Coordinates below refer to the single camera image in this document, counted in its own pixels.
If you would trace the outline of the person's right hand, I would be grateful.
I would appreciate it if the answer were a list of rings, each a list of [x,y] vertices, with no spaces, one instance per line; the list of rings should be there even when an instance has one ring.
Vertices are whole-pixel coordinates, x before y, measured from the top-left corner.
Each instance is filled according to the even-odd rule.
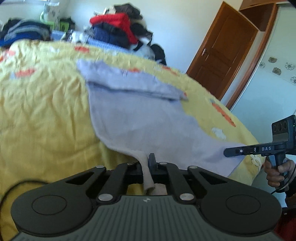
[[[285,180],[284,176],[282,176],[282,174],[284,173],[288,174],[288,179],[291,178],[291,180],[293,180],[294,167],[295,162],[288,158],[286,158],[286,161],[277,168],[273,168],[271,162],[268,159],[266,159],[263,165],[263,169],[267,174],[267,184],[271,187],[278,188],[280,186],[280,183]]]

